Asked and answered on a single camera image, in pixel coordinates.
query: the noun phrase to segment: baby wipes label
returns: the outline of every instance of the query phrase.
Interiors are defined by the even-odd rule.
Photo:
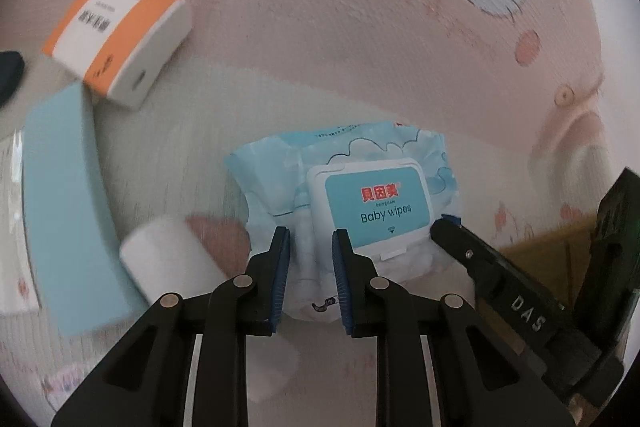
[[[354,248],[428,227],[420,174],[411,167],[334,174],[324,183],[336,229]]]

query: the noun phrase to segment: light blue board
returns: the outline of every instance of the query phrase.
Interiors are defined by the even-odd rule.
[[[23,147],[31,266],[60,331],[76,335],[142,313],[145,299],[120,263],[93,107],[80,82],[29,113]]]

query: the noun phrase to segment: baby wipes package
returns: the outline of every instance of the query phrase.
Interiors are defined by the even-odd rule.
[[[425,240],[433,210],[424,172],[412,158],[321,165],[306,175],[316,251],[331,255],[332,234],[347,229],[353,251],[374,261]]]
[[[246,197],[251,255],[268,250],[277,226],[291,231],[283,311],[294,318],[340,316],[337,228],[395,282],[450,263],[429,237],[435,219],[460,217],[442,134],[388,121],[286,133],[242,146],[225,164]]]

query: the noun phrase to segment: white foam roll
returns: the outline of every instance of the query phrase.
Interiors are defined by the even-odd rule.
[[[168,292],[185,299],[209,293],[228,279],[181,217],[158,217],[135,229],[120,259],[150,303]]]

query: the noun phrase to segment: white box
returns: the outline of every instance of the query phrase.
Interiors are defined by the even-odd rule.
[[[42,51],[97,94],[138,108],[191,25],[185,0],[75,0]]]

